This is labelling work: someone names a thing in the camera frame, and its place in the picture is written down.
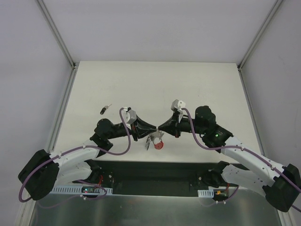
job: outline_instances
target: table top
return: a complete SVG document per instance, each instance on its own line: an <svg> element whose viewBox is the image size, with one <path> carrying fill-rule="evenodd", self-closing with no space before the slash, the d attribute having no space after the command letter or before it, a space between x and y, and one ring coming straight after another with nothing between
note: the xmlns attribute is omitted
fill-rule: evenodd
<svg viewBox="0 0 301 226"><path fill-rule="evenodd" d="M64 151L82 144L93 135L101 118L120 123L119 109L124 106L159 126L172 116L170 106L175 99L184 101L193 117L198 106L208 105L219 125L260 153L236 64L178 62L80 62L55 149ZM127 148L126 137L110 141L112 152ZM150 145L147 151L145 142L146 137L138 142L132 139L127 154L105 154L99 159L236 163L216 151L202 150L189 133L180 138L165 133L161 150Z"/></svg>

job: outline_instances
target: robotic arm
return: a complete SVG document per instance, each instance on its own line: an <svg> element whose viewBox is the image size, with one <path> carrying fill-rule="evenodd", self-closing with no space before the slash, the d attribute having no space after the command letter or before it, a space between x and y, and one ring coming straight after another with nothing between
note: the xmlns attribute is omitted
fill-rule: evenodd
<svg viewBox="0 0 301 226"><path fill-rule="evenodd" d="M241 185L265 196L266 200L276 209L287 212L299 192L274 168L277 168L300 188L301 179L298 169L291 164L284 167L280 163L260 156L272 166L269 167L232 133L216 124L215 115L208 106L198 107L195 111L195 119L190 117L188 111L188 115L184 115L184 111L187 110L184 107L183 101L175 100L171 107L172 117L158 128L141 120L131 108L125 108L119 112L122 123L113 124L108 119L101 119L94 130L95 134L83 146L67 151L68 154L55 151L49 155L45 150L37 151L20 172L18 178L32 199L39 200L57 185L79 179L95 182L101 169L93 159L105 153L121 155L126 153L130 147L129 144L128 149L123 153L111 153L109 150L113 144L109 139L124 137L127 132L135 141L158 130L175 137L180 137L182 132L189 132L193 133L196 141L196 134L199 134L209 148L203 147L199 143L201 147L207 150L216 150L249 169L239 169L221 161L214 169L202 176L203 183L213 187L219 187L225 182ZM113 183L114 181L109 178L104 180L104 184L108 187L112 187Z"/></svg>

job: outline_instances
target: gray wall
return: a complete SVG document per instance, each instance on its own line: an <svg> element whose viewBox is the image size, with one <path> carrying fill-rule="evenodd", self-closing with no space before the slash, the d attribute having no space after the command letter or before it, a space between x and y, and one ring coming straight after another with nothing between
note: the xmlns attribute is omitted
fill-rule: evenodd
<svg viewBox="0 0 301 226"><path fill-rule="evenodd" d="M243 68L268 157L301 169L301 1L287 0ZM295 202L301 208L301 198ZM301 214L294 210L297 222Z"/></svg>
<svg viewBox="0 0 301 226"><path fill-rule="evenodd" d="M0 225L12 226L17 175L45 147L71 70L35 1L1 1L0 21Z"/></svg>

